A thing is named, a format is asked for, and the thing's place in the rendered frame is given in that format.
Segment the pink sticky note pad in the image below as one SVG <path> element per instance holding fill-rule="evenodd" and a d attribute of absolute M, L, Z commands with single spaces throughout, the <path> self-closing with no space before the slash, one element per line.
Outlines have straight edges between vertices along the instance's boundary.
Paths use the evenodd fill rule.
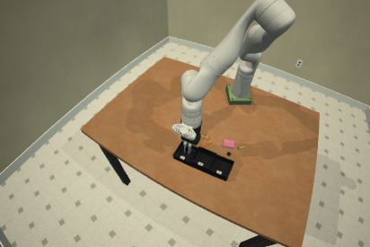
<path fill-rule="evenodd" d="M 227 147 L 227 148 L 232 148 L 233 149 L 234 148 L 234 141 L 225 139 L 224 140 L 223 147 Z"/>

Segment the black rack of bins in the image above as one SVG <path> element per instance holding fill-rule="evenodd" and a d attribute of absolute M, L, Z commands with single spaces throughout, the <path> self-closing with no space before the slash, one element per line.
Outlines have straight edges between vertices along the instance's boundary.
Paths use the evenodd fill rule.
<path fill-rule="evenodd" d="M 200 146 L 191 146 L 191 152 L 188 154 L 187 150 L 187 152 L 184 153 L 183 143 L 184 142 L 181 141 L 180 145 L 174 152 L 173 159 L 217 177 L 220 180 L 227 181 L 230 171 L 233 168 L 234 161 Z"/>

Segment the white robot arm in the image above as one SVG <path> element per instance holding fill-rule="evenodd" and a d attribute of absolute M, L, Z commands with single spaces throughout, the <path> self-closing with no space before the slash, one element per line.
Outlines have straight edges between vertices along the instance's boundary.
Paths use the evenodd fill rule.
<path fill-rule="evenodd" d="M 252 26 L 246 35 L 246 42 L 242 42 L 253 21 L 262 27 L 259 24 Z M 238 56 L 243 61 L 238 66 L 232 93 L 238 98 L 244 98 L 250 89 L 262 52 L 294 22 L 295 12 L 284 0 L 255 0 L 224 39 L 201 61 L 199 71 L 188 70 L 182 75 L 182 115 L 187 119 L 200 117 L 202 99 Z"/>

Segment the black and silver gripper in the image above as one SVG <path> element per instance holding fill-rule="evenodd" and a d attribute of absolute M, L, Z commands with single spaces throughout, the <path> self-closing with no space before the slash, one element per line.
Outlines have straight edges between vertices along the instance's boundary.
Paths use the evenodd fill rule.
<path fill-rule="evenodd" d="M 187 119 L 181 113 L 181 123 L 172 125 L 172 131 L 181 136 L 184 141 L 184 153 L 191 152 L 191 146 L 196 146 L 200 140 L 202 113 L 197 119 Z M 185 138 L 186 137 L 186 138 Z M 195 139 L 196 138 L 196 139 Z M 193 141 L 192 141 L 193 140 Z M 189 145 L 188 145 L 189 143 Z"/>

